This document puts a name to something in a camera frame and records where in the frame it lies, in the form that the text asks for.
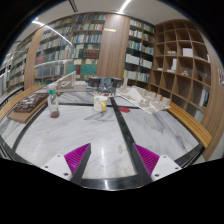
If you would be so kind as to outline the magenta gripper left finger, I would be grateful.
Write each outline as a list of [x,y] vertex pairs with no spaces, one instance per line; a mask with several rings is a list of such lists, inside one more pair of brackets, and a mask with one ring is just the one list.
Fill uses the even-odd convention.
[[87,143],[65,155],[56,154],[42,169],[79,185],[90,155],[91,144]]

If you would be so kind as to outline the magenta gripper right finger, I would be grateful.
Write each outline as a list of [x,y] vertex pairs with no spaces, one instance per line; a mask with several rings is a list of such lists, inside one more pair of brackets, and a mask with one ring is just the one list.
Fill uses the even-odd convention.
[[152,181],[157,181],[181,170],[181,167],[167,155],[159,156],[137,144],[133,145],[133,152],[142,173],[147,174]]

